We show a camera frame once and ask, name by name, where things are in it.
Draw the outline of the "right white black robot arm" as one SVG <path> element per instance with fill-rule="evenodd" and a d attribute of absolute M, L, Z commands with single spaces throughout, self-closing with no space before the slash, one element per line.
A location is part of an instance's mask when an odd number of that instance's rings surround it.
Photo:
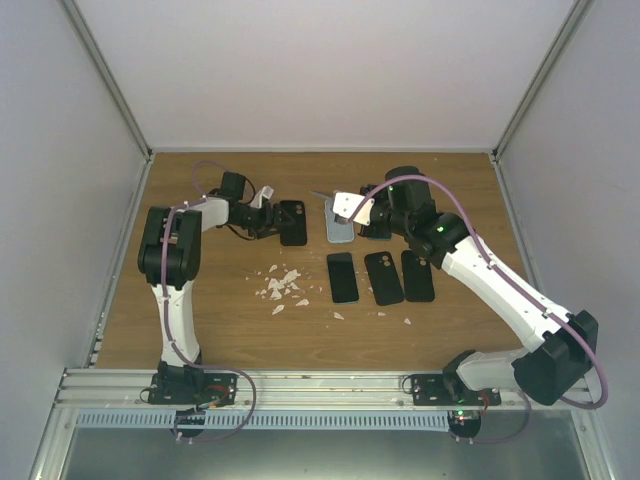
<path fill-rule="evenodd" d="M 542 405 L 562 401 L 582 404 L 566 393 L 594 372 L 600 396 L 588 408 L 602 407 L 609 385 L 596 355 L 598 321 L 587 311 L 573 313 L 536 290 L 494 253 L 454 199 L 455 212 L 441 212 L 430 189 L 451 191 L 415 167 L 389 171 L 384 182 L 334 206 L 335 214 L 364 226 L 384 224 L 435 268 L 458 280 L 494 311 L 515 333 L 520 348 L 458 355 L 443 370 L 443 393 L 464 405 L 485 388 L 518 388 Z"/>

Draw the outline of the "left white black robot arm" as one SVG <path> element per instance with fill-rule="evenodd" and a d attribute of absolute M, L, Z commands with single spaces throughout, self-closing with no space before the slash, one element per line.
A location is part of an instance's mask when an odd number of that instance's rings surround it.
<path fill-rule="evenodd" d="M 171 391 L 185 404 L 203 398 L 205 378 L 202 351 L 194 327 L 193 286 L 201 266 L 202 235 L 210 229 L 244 230 L 244 239 L 255 241 L 279 235 L 295 219 L 280 203 L 273 203 L 273 189 L 253 189 L 245 200 L 250 182 L 239 173 L 223 174 L 221 185 L 192 202 L 148 210 L 137 266 L 151 286 L 158 306 L 162 353 L 159 368 L 177 371 Z"/>

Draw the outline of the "black phone case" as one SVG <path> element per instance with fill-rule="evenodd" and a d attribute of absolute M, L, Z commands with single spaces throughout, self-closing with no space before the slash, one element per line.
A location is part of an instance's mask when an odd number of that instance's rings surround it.
<path fill-rule="evenodd" d="M 298 247 L 307 244 L 306 209 L 300 200 L 282 200 L 280 244 Z"/>
<path fill-rule="evenodd" d="M 390 252 L 370 253 L 365 256 L 364 263 L 377 305 L 388 306 L 404 301 L 404 291 Z"/>
<path fill-rule="evenodd" d="M 409 302 L 433 302 L 435 289 L 429 262 L 411 250 L 404 250 L 401 265 L 405 299 Z"/>

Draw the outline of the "light blue phone case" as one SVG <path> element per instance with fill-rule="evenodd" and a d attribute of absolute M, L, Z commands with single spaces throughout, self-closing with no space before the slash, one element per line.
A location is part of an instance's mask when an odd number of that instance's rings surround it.
<path fill-rule="evenodd" d="M 351 243 L 355 239 L 352 224 L 340 223 L 332 210 L 333 200 L 327 199 L 324 203 L 326 236 L 330 244 Z"/>

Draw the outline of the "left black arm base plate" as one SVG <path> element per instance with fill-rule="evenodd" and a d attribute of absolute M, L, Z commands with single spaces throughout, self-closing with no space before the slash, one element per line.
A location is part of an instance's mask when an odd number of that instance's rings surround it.
<path fill-rule="evenodd" d="M 140 392 L 140 400 L 151 405 L 215 408 L 233 405 L 238 376 L 179 369 L 158 371 L 151 385 Z"/>

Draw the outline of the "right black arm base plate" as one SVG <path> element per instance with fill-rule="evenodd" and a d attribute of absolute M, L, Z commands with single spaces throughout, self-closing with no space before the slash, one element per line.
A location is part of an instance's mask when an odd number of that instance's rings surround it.
<path fill-rule="evenodd" d="M 402 378 L 400 388 L 415 406 L 499 406 L 501 395 L 492 389 L 471 390 L 456 374 L 413 373 Z"/>

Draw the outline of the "black phone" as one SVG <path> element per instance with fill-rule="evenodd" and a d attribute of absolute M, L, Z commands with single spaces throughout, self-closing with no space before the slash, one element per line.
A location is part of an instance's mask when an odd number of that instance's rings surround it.
<path fill-rule="evenodd" d="M 310 193 L 312 195 L 314 195 L 314 196 L 317 196 L 319 198 L 323 198 L 325 200 L 333 198 L 333 196 L 328 194 L 328 193 L 319 192 L 319 191 L 316 191 L 316 190 L 310 190 Z"/>
<path fill-rule="evenodd" d="M 389 232 L 373 232 L 368 235 L 369 240 L 389 241 L 392 235 Z"/>

